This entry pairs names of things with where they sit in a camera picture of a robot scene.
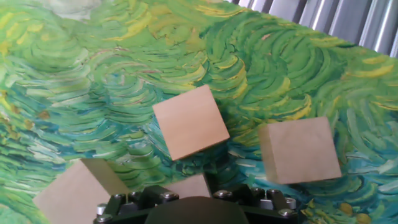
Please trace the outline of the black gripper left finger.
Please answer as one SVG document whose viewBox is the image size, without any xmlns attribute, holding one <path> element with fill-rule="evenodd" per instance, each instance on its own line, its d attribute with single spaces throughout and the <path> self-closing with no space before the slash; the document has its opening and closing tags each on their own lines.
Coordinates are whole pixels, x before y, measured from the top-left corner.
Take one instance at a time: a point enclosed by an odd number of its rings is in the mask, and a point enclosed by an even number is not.
<svg viewBox="0 0 398 224">
<path fill-rule="evenodd" d="M 114 194 L 104 206 L 94 224 L 140 224 L 145 223 L 156 206 L 179 199 L 179 194 L 159 185 L 145 187 L 143 191 Z"/>
</svg>

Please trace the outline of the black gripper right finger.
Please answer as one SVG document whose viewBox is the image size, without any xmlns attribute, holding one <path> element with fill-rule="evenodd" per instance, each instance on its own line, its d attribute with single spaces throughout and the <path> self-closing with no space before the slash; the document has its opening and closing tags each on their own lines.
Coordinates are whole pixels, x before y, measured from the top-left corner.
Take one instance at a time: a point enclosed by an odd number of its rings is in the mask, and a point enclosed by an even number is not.
<svg viewBox="0 0 398 224">
<path fill-rule="evenodd" d="M 248 223 L 298 224 L 299 215 L 295 200 L 287 198 L 280 190 L 250 188 L 246 184 L 235 185 L 213 193 L 213 198 L 235 203 L 243 210 Z"/>
</svg>

